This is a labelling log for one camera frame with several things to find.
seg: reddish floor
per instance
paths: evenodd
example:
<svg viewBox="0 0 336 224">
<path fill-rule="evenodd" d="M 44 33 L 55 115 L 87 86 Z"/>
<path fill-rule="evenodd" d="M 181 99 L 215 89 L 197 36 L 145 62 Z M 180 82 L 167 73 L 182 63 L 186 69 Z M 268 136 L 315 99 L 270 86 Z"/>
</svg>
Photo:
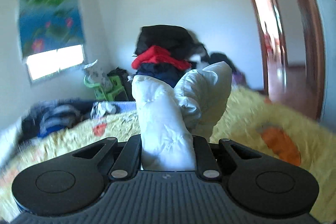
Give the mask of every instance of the reddish floor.
<svg viewBox="0 0 336 224">
<path fill-rule="evenodd" d="M 268 64 L 268 92 L 273 102 L 281 102 L 304 115 L 316 119 L 316 97 L 306 84 L 305 68 L 281 69 L 275 62 Z"/>
</svg>

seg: ribbed gray surface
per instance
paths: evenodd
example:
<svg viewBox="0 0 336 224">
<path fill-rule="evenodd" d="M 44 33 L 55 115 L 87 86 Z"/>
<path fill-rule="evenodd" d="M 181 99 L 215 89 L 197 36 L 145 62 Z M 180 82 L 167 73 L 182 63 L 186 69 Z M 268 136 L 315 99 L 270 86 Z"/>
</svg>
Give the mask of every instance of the ribbed gray surface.
<svg viewBox="0 0 336 224">
<path fill-rule="evenodd" d="M 112 183 L 92 207 L 64 217 L 22 213 L 12 224 L 317 224 L 310 215 L 264 219 L 236 206 L 220 184 L 194 172 L 140 171 L 129 181 Z"/>
</svg>

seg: white wall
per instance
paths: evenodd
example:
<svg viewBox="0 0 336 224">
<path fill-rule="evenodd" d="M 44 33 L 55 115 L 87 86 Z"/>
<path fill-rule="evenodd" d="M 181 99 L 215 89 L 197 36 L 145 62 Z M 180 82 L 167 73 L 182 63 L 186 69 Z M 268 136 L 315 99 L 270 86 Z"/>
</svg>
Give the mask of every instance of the white wall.
<svg viewBox="0 0 336 224">
<path fill-rule="evenodd" d="M 209 51 L 226 53 L 263 89 L 258 27 L 251 0 L 99 0 L 113 65 L 129 71 L 140 27 L 180 25 L 192 30 Z"/>
<path fill-rule="evenodd" d="M 297 0 L 278 0 L 286 39 L 288 65 L 306 63 L 305 37 Z"/>
<path fill-rule="evenodd" d="M 317 0 L 325 41 L 325 95 L 321 123 L 336 132 L 336 0 Z"/>
<path fill-rule="evenodd" d="M 80 0 L 87 61 L 102 61 L 111 69 L 97 0 Z M 20 57 L 18 0 L 0 0 L 0 129 L 14 122 L 23 111 L 40 100 L 62 98 L 93 99 L 93 91 L 83 84 L 81 70 L 65 72 L 50 80 L 30 85 L 26 67 Z"/>
</svg>

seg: bright window pane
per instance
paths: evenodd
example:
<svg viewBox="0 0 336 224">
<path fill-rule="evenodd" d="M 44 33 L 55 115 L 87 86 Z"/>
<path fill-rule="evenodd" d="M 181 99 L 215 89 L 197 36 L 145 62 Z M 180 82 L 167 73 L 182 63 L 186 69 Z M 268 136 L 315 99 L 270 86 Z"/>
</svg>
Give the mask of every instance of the bright window pane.
<svg viewBox="0 0 336 224">
<path fill-rule="evenodd" d="M 56 50 L 30 55 L 26 63 L 32 80 L 55 73 L 59 69 Z"/>
<path fill-rule="evenodd" d="M 59 68 L 61 70 L 82 64 L 84 61 L 82 45 L 76 45 L 57 50 L 57 59 Z"/>
</svg>

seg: yellow blanket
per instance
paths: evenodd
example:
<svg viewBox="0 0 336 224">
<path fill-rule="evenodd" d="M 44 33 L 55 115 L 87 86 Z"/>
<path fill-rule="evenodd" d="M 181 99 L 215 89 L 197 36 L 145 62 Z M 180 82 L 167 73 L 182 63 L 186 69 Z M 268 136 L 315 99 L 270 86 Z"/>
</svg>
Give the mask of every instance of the yellow blanket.
<svg viewBox="0 0 336 224">
<path fill-rule="evenodd" d="M 70 130 L 61 130 L 41 143 L 17 155 L 6 172 L 0 174 L 0 219 L 15 218 L 19 211 L 11 195 L 11 183 L 23 169 L 36 163 L 76 150 L 102 138 L 114 136 L 126 141 L 139 134 L 137 113 L 110 115 L 102 136 L 92 131 L 96 122 L 87 120 Z M 336 136 L 301 114 L 278 104 L 264 103 L 264 97 L 240 88 L 233 90 L 227 110 L 214 127 L 211 142 L 230 138 L 252 149 L 273 154 L 260 137 L 259 129 L 266 123 L 282 127 L 301 153 L 301 167 L 312 173 L 320 185 L 319 197 L 311 211 L 319 221 L 336 219 Z"/>
</svg>

